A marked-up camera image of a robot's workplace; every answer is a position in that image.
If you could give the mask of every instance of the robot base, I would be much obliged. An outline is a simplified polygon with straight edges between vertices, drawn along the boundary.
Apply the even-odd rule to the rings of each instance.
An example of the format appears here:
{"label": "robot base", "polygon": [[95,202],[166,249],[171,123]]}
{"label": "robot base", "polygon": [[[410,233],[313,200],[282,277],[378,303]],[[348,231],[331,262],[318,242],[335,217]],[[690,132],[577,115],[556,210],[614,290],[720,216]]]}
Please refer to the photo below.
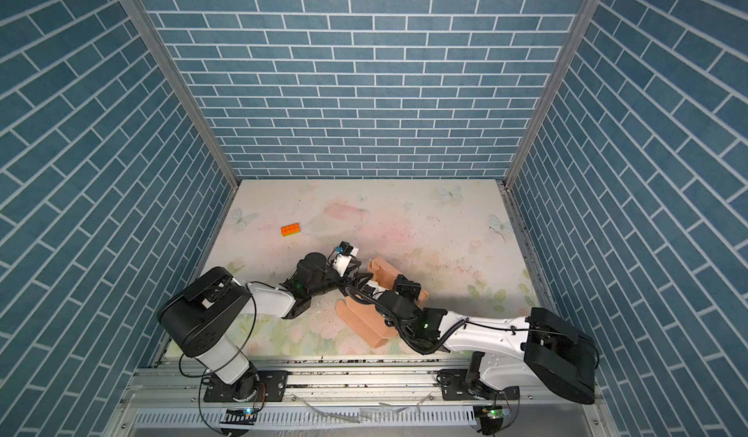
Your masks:
{"label": "robot base", "polygon": [[475,351],[467,369],[442,369],[436,374],[441,398],[444,401],[470,400],[473,396],[493,400],[517,400],[519,387],[505,387],[498,391],[480,380],[480,364],[485,354]]}
{"label": "robot base", "polygon": [[[279,402],[283,400],[286,392],[286,380],[288,372],[285,370],[261,370],[256,371],[254,367],[244,373],[238,380],[228,386],[221,379],[212,374],[203,378],[205,386],[205,403],[252,403],[255,401],[257,392],[263,393],[265,386],[265,401]],[[257,405],[263,402],[262,397],[257,397]]]}

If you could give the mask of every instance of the metal corner post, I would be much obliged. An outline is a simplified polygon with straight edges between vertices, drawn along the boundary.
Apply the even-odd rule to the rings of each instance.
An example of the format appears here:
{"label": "metal corner post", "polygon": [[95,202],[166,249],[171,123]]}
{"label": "metal corner post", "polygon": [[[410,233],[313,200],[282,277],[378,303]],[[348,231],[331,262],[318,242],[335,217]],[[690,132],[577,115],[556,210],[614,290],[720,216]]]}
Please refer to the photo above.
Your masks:
{"label": "metal corner post", "polygon": [[231,188],[234,190],[238,189],[239,179],[236,172],[221,149],[212,130],[210,130],[210,126],[200,106],[195,101],[194,96],[192,96],[192,92],[187,87],[187,83],[182,78],[182,74],[180,74],[179,68],[176,67],[173,58],[171,58],[171,54],[161,39],[159,32],[156,30],[153,21],[148,16],[143,2],[141,0],[119,0],[119,2],[130,17],[132,24],[135,25],[138,33],[140,33],[141,38],[143,38],[143,42],[145,42],[145,45],[161,69],[166,81],[169,82],[169,85],[174,90],[174,95],[176,95],[182,106],[184,106],[187,115],[192,120],[194,128],[200,133],[200,137],[203,138],[210,154],[218,163]]}
{"label": "metal corner post", "polygon": [[566,72],[568,67],[572,64],[572,60],[574,60],[574,55],[577,53],[577,49],[580,44],[582,44],[584,33],[587,31],[589,22],[593,19],[593,15],[595,14],[595,10],[597,10],[600,1],[601,0],[582,0],[582,4],[580,5],[579,12],[572,24],[572,28],[568,31],[568,36],[566,36],[566,42],[561,48],[561,53],[554,64],[554,69],[548,77],[545,89],[538,100],[533,114],[529,118],[527,130],[524,132],[524,135],[522,135],[514,160],[512,160],[510,168],[506,173],[504,187],[508,190],[511,190],[514,186],[514,182],[519,176],[519,170],[522,169],[522,165],[527,159],[529,150],[533,146],[533,142],[535,142],[538,132],[540,132],[540,127],[542,127],[543,121],[548,114],[548,110],[556,98],[556,94],[561,87],[561,82],[566,76]]}

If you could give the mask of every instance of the aluminum frame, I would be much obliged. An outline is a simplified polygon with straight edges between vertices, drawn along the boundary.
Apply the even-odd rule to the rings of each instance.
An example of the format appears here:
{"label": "aluminum frame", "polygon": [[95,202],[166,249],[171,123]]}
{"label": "aluminum frame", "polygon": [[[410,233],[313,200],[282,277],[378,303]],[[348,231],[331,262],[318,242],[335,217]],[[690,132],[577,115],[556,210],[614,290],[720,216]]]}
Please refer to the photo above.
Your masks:
{"label": "aluminum frame", "polygon": [[[499,191],[504,200],[506,212],[509,214],[510,223],[515,230],[517,243],[519,244],[520,252],[522,252],[522,257],[529,273],[529,280],[538,295],[538,302],[541,307],[547,308],[558,315],[558,305],[553,298],[553,294],[550,292],[545,272],[535,252],[533,241],[529,238],[529,231],[519,211],[514,193],[511,189],[506,189],[502,184],[499,184]],[[595,404],[585,406],[584,413],[590,424],[593,437],[616,437],[618,435],[618,430],[613,425],[610,410],[607,408],[607,403],[599,393],[597,386],[595,386]]]}
{"label": "aluminum frame", "polygon": [[592,21],[593,15],[598,9],[598,5],[600,5],[600,1],[601,0],[582,0],[579,12],[572,23],[571,29],[568,31],[566,41],[561,47],[559,57],[554,63],[554,69],[548,76],[548,81],[543,89],[543,93],[536,103],[535,110],[533,110],[533,114],[530,116],[527,123],[527,129],[519,141],[514,159],[510,163],[509,170],[506,172],[504,186],[506,186],[507,189],[511,189],[512,186],[514,186],[514,183],[519,176],[519,171],[522,169],[522,165],[527,159],[529,150],[533,146],[533,143],[535,143],[535,138],[540,132],[540,127],[542,127],[543,121],[548,115],[548,110],[550,110],[550,106],[556,98],[556,94],[561,87],[561,82],[566,76],[566,72],[572,64],[572,60],[574,60],[577,49],[579,49],[580,44],[582,44],[584,33],[587,31],[589,22]]}
{"label": "aluminum frame", "polygon": [[[335,426],[334,420],[314,421],[302,400],[326,412],[358,415],[362,409],[382,410],[382,403],[395,409],[408,406],[410,420],[402,416],[398,424],[423,425],[415,420],[418,412],[437,414],[431,425],[464,424],[466,419],[454,419],[445,414],[464,412],[466,407],[490,403],[487,400],[443,401],[436,382],[436,374],[443,368],[466,368],[467,356],[445,356],[435,359],[413,358],[392,359],[390,356],[368,357],[351,360],[349,356],[335,358],[308,358],[290,361],[287,358],[260,358],[253,363],[259,370],[284,369],[289,371],[284,400],[280,403],[265,405],[264,412],[283,414],[293,423],[306,429]],[[182,369],[188,374],[200,373],[203,366],[194,359],[183,361]],[[198,380],[181,376],[176,363],[165,362],[157,368],[136,369],[126,390],[123,402],[115,410],[104,435],[107,437],[126,437],[134,429],[143,427],[174,426],[201,428],[204,424],[194,418],[196,411]],[[522,387],[520,390],[523,409],[533,405],[568,404],[569,402],[547,390],[545,387]],[[242,404],[201,404],[203,414],[210,423],[219,422],[223,413],[231,408],[242,407]],[[579,405],[586,415],[593,437],[611,437],[607,427],[601,425],[599,409],[596,405]],[[143,419],[143,414],[158,415],[159,421]],[[283,430],[289,423],[273,423],[268,420],[262,426],[249,427],[265,430]]]}
{"label": "aluminum frame", "polygon": [[237,190],[239,184],[238,176],[221,148],[219,141],[216,139],[215,134],[210,129],[210,126],[203,115],[203,111],[200,109],[194,96],[192,96],[189,87],[187,87],[187,83],[185,83],[179,68],[176,67],[176,63],[166,48],[166,44],[164,44],[164,41],[161,39],[161,35],[159,35],[159,32],[155,28],[153,20],[148,16],[147,11],[145,10],[145,5],[143,5],[141,0],[119,1],[120,4],[122,4],[122,8],[125,9],[127,16],[130,18],[130,21],[132,21],[132,24],[143,39],[143,42],[145,42],[145,45],[148,47],[148,50],[153,55],[155,63],[158,64],[166,81],[169,82],[171,89],[174,91],[174,95],[185,108],[187,115],[192,120],[192,125],[198,133],[200,133],[205,145],[208,147],[208,151],[213,156],[216,163],[218,163],[221,172],[223,172],[231,188]]}

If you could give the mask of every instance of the metal vent grille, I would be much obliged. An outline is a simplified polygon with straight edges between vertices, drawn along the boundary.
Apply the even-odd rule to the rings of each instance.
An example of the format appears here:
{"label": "metal vent grille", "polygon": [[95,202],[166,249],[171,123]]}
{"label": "metal vent grille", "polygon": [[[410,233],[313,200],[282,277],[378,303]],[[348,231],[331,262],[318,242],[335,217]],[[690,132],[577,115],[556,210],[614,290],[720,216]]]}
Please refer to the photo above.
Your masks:
{"label": "metal vent grille", "polygon": [[[415,406],[401,412],[394,412],[384,407],[357,406],[323,406],[319,408],[325,413],[335,413],[350,419],[358,419],[359,423],[348,422],[332,416],[316,414],[305,407],[283,407],[279,409],[266,408],[257,414],[257,420],[252,426],[232,424],[238,420],[228,415],[228,423],[224,427],[251,428],[256,430],[280,430],[293,428],[294,430],[331,429],[352,426],[457,426],[475,425],[475,416],[471,406],[463,405],[431,405]],[[218,426],[219,419],[225,409],[204,410],[203,416],[211,425]],[[137,427],[147,428],[195,428],[202,427],[200,415],[196,409],[141,409],[136,417]]]}

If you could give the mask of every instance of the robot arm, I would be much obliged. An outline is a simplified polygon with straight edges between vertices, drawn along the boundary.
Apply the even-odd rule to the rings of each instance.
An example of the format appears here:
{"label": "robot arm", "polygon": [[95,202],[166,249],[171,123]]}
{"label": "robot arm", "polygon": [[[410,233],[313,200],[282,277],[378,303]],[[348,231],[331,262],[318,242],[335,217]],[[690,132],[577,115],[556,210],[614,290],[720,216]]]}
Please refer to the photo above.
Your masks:
{"label": "robot arm", "polygon": [[355,301],[374,304],[385,323],[395,326],[416,352],[484,353],[478,356],[480,376],[472,385],[476,395],[485,397],[481,391],[487,389],[542,383],[568,400],[594,402],[594,341],[555,314],[533,308],[528,317],[489,319],[421,309],[416,305],[418,283],[400,275],[393,290],[383,290],[369,281],[371,274],[358,273],[355,250],[341,243],[330,257],[307,255],[282,283],[283,289],[244,284],[226,269],[213,268],[167,301],[157,318],[185,356],[198,359],[222,382],[235,387],[239,398],[254,390],[256,371],[224,334],[236,316],[296,318],[309,308],[312,296],[340,289]]}

